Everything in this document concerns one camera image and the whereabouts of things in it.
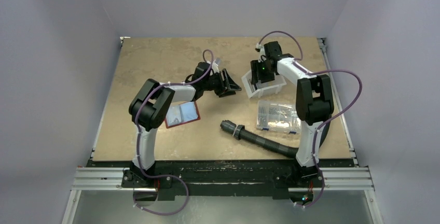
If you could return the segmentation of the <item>white plastic tray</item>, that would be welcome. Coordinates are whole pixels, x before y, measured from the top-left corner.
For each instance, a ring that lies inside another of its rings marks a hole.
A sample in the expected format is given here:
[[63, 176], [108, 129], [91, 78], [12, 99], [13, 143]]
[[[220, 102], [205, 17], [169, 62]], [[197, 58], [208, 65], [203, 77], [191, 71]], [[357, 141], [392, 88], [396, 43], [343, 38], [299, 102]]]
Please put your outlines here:
[[263, 96], [278, 94], [282, 88], [286, 85], [286, 81], [283, 76], [275, 75], [274, 80], [270, 82], [258, 82], [257, 84], [251, 84], [251, 71], [248, 71], [241, 77], [244, 85], [244, 89], [248, 98], [256, 99]]

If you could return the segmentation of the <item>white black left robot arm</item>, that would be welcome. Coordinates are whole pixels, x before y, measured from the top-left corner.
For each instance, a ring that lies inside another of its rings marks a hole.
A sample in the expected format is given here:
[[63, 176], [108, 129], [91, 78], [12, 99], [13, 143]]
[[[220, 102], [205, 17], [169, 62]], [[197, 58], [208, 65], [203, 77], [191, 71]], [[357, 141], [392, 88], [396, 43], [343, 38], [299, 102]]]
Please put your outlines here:
[[213, 91], [218, 97], [226, 97], [241, 91], [241, 87], [225, 68], [219, 70], [211, 62], [198, 63], [195, 71], [182, 82], [161, 83], [151, 78], [144, 82], [128, 110], [137, 128], [131, 171], [135, 173], [134, 180], [141, 187], [149, 187], [157, 178], [154, 173], [155, 140], [171, 104], [195, 102], [206, 91]]

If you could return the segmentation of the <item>red leather card holder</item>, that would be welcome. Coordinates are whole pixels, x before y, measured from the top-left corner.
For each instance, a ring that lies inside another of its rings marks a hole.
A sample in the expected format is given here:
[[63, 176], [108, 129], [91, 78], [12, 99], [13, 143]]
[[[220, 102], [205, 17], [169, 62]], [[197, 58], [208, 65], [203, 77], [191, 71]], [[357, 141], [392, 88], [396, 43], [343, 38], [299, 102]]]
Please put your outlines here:
[[171, 106], [165, 118], [166, 128], [173, 128], [190, 122], [200, 120], [200, 114], [196, 102], [186, 102]]

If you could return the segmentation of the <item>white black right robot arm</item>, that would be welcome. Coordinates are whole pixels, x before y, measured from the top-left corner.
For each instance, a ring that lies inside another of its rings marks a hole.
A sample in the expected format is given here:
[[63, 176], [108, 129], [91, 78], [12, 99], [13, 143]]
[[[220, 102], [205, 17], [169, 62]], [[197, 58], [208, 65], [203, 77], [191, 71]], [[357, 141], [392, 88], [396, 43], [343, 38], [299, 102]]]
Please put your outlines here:
[[304, 186], [318, 175], [318, 151], [322, 128], [334, 112], [333, 91], [328, 75], [317, 75], [291, 54], [283, 53], [277, 41], [257, 44], [259, 59], [251, 61], [251, 78], [246, 82], [255, 92], [259, 86], [271, 82], [276, 75], [283, 76], [296, 86], [295, 107], [301, 120], [301, 138], [294, 153], [296, 163], [291, 172], [294, 184]]

